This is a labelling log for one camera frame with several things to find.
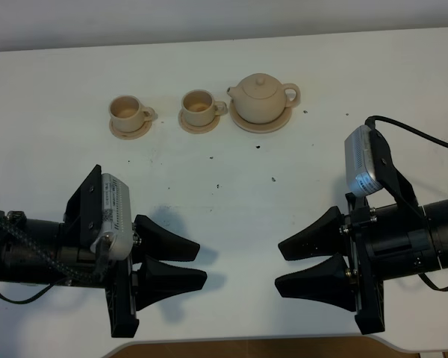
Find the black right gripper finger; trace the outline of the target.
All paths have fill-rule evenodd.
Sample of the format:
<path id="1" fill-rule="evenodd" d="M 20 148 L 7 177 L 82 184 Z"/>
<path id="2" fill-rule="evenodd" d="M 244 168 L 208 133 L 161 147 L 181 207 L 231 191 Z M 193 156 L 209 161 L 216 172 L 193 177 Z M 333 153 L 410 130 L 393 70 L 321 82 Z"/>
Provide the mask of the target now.
<path id="1" fill-rule="evenodd" d="M 335 254 L 324 262 L 275 279 L 283 298 L 298 298 L 356 311 L 355 293 L 343 256 Z"/>
<path id="2" fill-rule="evenodd" d="M 350 257 L 350 238 L 344 228 L 350 214 L 343 214 L 337 206 L 330 207 L 314 223 L 278 244 L 287 261 L 341 254 Z"/>

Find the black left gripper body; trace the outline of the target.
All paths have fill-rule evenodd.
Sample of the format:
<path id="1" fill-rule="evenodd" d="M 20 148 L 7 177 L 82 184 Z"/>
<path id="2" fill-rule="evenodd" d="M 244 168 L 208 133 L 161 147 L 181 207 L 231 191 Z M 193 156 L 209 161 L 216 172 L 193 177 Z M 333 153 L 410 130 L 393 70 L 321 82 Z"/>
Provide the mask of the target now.
<path id="1" fill-rule="evenodd" d="M 102 167 L 94 166 L 82 184 L 68 200 L 63 216 L 63 242 L 90 250 L 102 226 Z M 101 273 L 96 284 L 105 288 L 111 336 L 132 338 L 139 326 L 134 293 L 131 288 L 131 253 L 125 260 L 109 260 L 110 243 L 99 239 L 93 253 L 95 268 Z"/>

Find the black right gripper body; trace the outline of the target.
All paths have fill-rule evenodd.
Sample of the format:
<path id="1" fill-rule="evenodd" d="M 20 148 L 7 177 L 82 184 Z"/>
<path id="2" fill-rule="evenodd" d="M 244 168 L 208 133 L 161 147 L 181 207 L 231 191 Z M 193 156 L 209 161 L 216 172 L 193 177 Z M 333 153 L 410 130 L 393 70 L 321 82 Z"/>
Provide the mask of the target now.
<path id="1" fill-rule="evenodd" d="M 429 234 L 412 185 L 376 129 L 370 129 L 370 144 L 382 189 L 362 198 L 346 194 L 349 260 L 358 272 L 355 321 L 363 334 L 385 329 L 384 281 L 421 273 L 429 262 Z"/>

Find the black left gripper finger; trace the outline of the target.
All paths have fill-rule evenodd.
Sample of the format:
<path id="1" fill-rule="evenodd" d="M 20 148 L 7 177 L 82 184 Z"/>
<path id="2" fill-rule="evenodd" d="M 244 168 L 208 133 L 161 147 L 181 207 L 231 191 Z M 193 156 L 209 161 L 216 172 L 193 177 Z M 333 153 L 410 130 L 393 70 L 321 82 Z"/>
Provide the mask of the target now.
<path id="1" fill-rule="evenodd" d="M 192 262 L 199 253 L 198 243 L 164 229 L 148 216 L 136 216 L 134 233 L 138 238 L 133 247 L 134 262 L 142 262 L 146 256 L 155 260 Z"/>
<path id="2" fill-rule="evenodd" d="M 188 292 L 199 291 L 207 280 L 205 271 L 172 266 L 147 257 L 133 276 L 136 311 Z"/>

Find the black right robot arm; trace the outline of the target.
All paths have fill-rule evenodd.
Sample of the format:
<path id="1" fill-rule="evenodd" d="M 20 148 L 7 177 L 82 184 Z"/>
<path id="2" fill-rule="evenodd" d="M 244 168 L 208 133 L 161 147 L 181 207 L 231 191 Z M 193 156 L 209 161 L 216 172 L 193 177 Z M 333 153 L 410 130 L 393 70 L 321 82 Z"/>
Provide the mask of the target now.
<path id="1" fill-rule="evenodd" d="M 419 205 L 396 169 L 386 139 L 362 125 L 345 142 L 349 212 L 329 208 L 280 242 L 288 260 L 322 257 L 313 267 L 278 277 L 284 298 L 319 301 L 355 314 L 363 334 L 385 328 L 386 280 L 448 269 L 448 199 Z"/>

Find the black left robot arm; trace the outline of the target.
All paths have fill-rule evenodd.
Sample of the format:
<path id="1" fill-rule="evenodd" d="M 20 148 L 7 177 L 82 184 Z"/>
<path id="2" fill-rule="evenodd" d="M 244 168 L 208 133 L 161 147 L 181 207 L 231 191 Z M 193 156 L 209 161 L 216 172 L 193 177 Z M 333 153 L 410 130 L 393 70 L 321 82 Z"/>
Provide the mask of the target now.
<path id="1" fill-rule="evenodd" d="M 207 274 L 186 267 L 199 249 L 133 215 L 128 186 L 100 166 L 68 200 L 61 222 L 0 210 L 0 282 L 103 289 L 114 338 L 135 335 L 140 310 L 203 288 Z"/>

